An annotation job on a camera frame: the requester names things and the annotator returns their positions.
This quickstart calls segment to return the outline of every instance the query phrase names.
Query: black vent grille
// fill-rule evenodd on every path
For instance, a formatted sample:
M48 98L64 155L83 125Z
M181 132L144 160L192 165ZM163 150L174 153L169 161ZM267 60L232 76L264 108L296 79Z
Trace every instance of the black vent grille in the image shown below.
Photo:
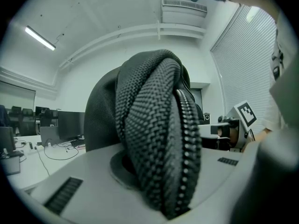
M187 8L193 8L196 10L207 12L206 6L195 2L189 2L183 0L163 0L163 5L174 6L174 7L187 7Z
M233 166L236 166L237 163L239 162L239 161L237 161L237 160L227 159L227 158L223 158L223 157L220 158L220 159L218 159L218 161L219 161L219 162L226 163L226 164L229 164L229 165L233 165Z
M80 179L70 177L45 204L45 207L57 215L60 215L82 182Z

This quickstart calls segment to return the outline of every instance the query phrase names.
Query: window blinds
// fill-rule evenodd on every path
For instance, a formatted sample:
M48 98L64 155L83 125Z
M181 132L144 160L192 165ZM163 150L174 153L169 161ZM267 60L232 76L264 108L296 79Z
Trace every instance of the window blinds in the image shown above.
M258 118L252 130L259 133L264 129L260 119L270 96L270 63L276 26L265 11L258 10L252 20L251 13L250 7L241 6L211 52L222 85L226 113L234 105L248 100Z

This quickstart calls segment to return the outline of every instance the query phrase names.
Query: ceiling light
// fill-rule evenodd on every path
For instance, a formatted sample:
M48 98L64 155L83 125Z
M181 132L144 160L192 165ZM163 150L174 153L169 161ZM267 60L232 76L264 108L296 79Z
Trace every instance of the ceiling light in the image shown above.
M246 16L246 20L248 23L250 23L253 18L255 17L255 15L258 13L258 11L260 10L259 7L251 7L247 13L247 16Z
M25 28L25 32L27 32L30 36L37 39L40 43L50 48L51 50L54 50L56 48L54 45L52 45L50 42L44 39L41 35L39 35L35 30L33 30L30 26L27 26Z

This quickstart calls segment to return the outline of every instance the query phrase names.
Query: white panel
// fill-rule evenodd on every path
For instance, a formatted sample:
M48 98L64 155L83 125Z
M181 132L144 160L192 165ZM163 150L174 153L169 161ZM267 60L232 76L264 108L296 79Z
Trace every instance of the white panel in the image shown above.
M0 105L7 109L12 106L33 109L35 95L35 91L0 82Z
M211 49L222 83L225 110L248 100L259 119L252 129L260 132L260 123L270 96L270 63L275 42L274 20L259 10L251 22L250 7L241 7L217 43Z

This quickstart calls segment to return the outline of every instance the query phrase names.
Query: air conditioner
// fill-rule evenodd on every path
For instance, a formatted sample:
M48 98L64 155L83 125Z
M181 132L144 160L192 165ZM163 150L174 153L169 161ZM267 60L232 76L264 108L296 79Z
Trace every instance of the air conditioner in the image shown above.
M162 23L201 27L207 14L206 6L186 0L162 0Z

